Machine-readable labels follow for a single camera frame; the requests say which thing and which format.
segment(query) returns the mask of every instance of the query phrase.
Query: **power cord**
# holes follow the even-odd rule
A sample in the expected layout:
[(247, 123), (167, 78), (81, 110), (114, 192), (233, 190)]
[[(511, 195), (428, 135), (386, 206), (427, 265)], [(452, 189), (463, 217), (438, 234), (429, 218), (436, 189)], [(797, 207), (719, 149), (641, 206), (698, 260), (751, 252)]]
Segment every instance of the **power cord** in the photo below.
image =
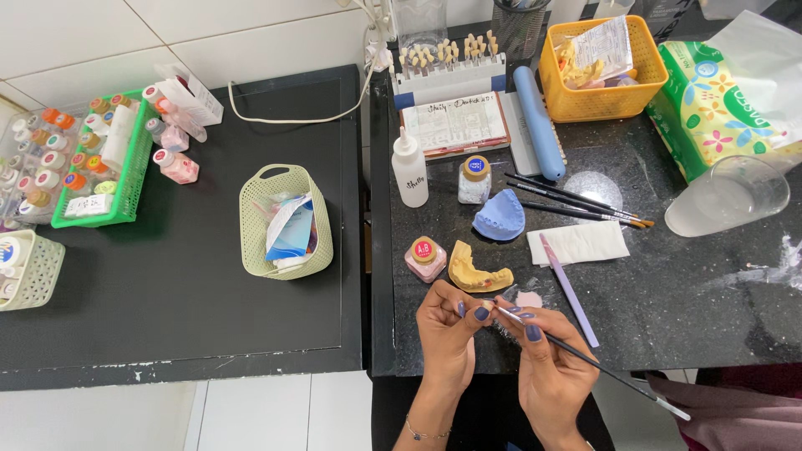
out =
[[(352, 2), (356, 3), (357, 6), (365, 10), (365, 14), (367, 14), (367, 18), (370, 19), (372, 26), (375, 29), (378, 29), (379, 24), (376, 22), (376, 17), (374, 14), (371, 13), (370, 9), (365, 6), (363, 2), (360, 0), (351, 0)], [(270, 119), (258, 119), (258, 118), (251, 118), (251, 117), (244, 117), (237, 111), (237, 107), (234, 106), (234, 94), (232, 92), (231, 87), (233, 86), (233, 82), (229, 81), (229, 101), (231, 102), (231, 109), (234, 111), (240, 119), (246, 120), (248, 122), (262, 122), (265, 124), (320, 124), (322, 122), (329, 122), (330, 120), (339, 119), (346, 114), (354, 111), (355, 109), (359, 108), (359, 105), (362, 103), (362, 99), (365, 97), (365, 92), (367, 92), (367, 86), (371, 82), (371, 76), (373, 75), (373, 69), (376, 67), (376, 62), (379, 60), (379, 56), (381, 55), (380, 51), (376, 51), (373, 55), (373, 59), (371, 60), (371, 69), (367, 72), (365, 76), (365, 84), (362, 87), (362, 93), (359, 94), (359, 101), (354, 105), (354, 107), (346, 112), (340, 113), (336, 116), (330, 117), (328, 119), (312, 119), (312, 120), (270, 120)]]

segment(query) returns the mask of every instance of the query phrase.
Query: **black table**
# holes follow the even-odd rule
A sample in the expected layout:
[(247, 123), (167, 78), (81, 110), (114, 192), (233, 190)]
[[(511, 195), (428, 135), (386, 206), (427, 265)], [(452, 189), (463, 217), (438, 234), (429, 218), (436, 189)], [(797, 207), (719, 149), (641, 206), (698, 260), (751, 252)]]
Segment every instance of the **black table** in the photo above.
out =
[[(235, 87), (243, 116), (317, 119), (354, 105), (356, 66)], [(197, 183), (148, 166), (137, 219), (37, 233), (67, 252), (50, 302), (0, 315), (0, 389), (353, 371), (363, 367), (359, 114), (312, 125), (223, 123), (187, 152)], [(304, 166), (326, 198), (334, 259), (293, 281), (242, 267), (239, 192), (272, 163)]]
[[(472, 230), (480, 207), (456, 200), (457, 170), (464, 158), (428, 162), (428, 202), (418, 209), (403, 205), (389, 166), (398, 114), (385, 83), (374, 86), (371, 117), (374, 375), (422, 374), (415, 310), (429, 286), (403, 261), (403, 253), (421, 235), (433, 238), (449, 256), (456, 239), (466, 242), (477, 268), (508, 267), (516, 282), (532, 283), (550, 307), (563, 311), (578, 328), (553, 272), (532, 265), (524, 234), (499, 244)], [(687, 184), (645, 113), (626, 120), (558, 124), (557, 133), (568, 159), (557, 186), (580, 173), (607, 177), (624, 209), (657, 222), (648, 230), (624, 229), (631, 256), (565, 268), (601, 343), (593, 350), (601, 362), (614, 370), (802, 362), (802, 292), (791, 286), (791, 276), (783, 283), (766, 283), (764, 269), (753, 267), (779, 265), (783, 236), (795, 244), (802, 239), (800, 170), (787, 175), (792, 199), (782, 213), (719, 234), (682, 238), (665, 226), (662, 216)], [(508, 188), (503, 172), (514, 172), (509, 150), (483, 155), (492, 165), (492, 193)], [(516, 195), (543, 201), (519, 190)], [(526, 231), (577, 223), (553, 213), (525, 213)], [(798, 269), (789, 274), (802, 277)], [(440, 277), (448, 280), (448, 272)], [(519, 353), (498, 331), (480, 331), (476, 372), (515, 372)]]

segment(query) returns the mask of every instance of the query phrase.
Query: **pink powder jar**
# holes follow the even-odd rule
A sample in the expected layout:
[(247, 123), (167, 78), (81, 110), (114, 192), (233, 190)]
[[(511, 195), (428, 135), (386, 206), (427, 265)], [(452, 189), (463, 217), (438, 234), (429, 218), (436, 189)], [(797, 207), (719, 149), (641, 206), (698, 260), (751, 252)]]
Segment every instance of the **pink powder jar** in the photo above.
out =
[(420, 237), (403, 256), (409, 269), (426, 283), (432, 283), (446, 267), (446, 251), (429, 237)]

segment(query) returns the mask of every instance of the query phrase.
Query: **white tissue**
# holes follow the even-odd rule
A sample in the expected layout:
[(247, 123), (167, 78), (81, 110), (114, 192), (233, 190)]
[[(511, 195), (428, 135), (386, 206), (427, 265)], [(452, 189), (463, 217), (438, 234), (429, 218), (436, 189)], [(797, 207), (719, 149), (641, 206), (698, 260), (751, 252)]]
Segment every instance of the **white tissue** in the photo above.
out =
[(780, 148), (802, 140), (802, 35), (745, 10), (707, 41), (721, 51), (749, 104), (785, 136)]
[(527, 232), (526, 239), (529, 240), (529, 250), (532, 251), (532, 264), (541, 267), (549, 265), (549, 258), (543, 250), (541, 234), (545, 235), (557, 260), (563, 266), (630, 256), (624, 243), (620, 223), (600, 221)]

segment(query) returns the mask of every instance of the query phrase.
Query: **light green basket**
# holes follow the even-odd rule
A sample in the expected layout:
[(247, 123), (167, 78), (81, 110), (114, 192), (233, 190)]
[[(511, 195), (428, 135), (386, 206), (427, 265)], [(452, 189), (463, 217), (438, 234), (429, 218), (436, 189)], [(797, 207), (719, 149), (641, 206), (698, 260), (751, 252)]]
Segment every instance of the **light green basket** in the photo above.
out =
[[(55, 207), (53, 219), (51, 220), (51, 225), (54, 229), (70, 226), (100, 227), (120, 222), (134, 222), (136, 220), (136, 205), (140, 201), (142, 181), (145, 178), (145, 170), (148, 169), (150, 151), (153, 145), (153, 139), (151, 134), (145, 130), (145, 124), (159, 113), (153, 109), (153, 106), (147, 100), (142, 100), (141, 89), (124, 92), (123, 94), (129, 99), (139, 100), (141, 105), (140, 110), (136, 113), (136, 124), (131, 134), (128, 153), (125, 155), (123, 172), (119, 175), (117, 192), (114, 195), (114, 201), (111, 203), (111, 211), (106, 214), (89, 217), (64, 217), (64, 212), (67, 211), (67, 204), (77, 196), (72, 189), (63, 187), (59, 203)], [(113, 94), (107, 95), (104, 99), (110, 100), (113, 96)], [(81, 129), (82, 134), (90, 131), (91, 129), (86, 125)], [(83, 146), (79, 145), (75, 153), (82, 151)], [(70, 172), (72, 171), (75, 171), (74, 166), (70, 166)]]
[[(261, 178), (261, 175), (270, 169), (288, 169), (289, 172), (266, 179)], [(253, 207), (251, 201), (257, 201), (264, 205), (269, 196), (283, 191), (312, 194), (314, 223), (318, 228), (318, 246), (306, 263), (291, 266), (279, 272), (273, 263), (265, 260), (267, 221)], [(326, 212), (326, 200), (306, 169), (296, 165), (267, 165), (242, 186), (240, 191), (240, 245), (242, 265), (250, 274), (259, 277), (291, 280), (316, 273), (329, 266), (334, 257), (334, 247), (331, 244), (331, 227), (329, 226), (329, 214)]]

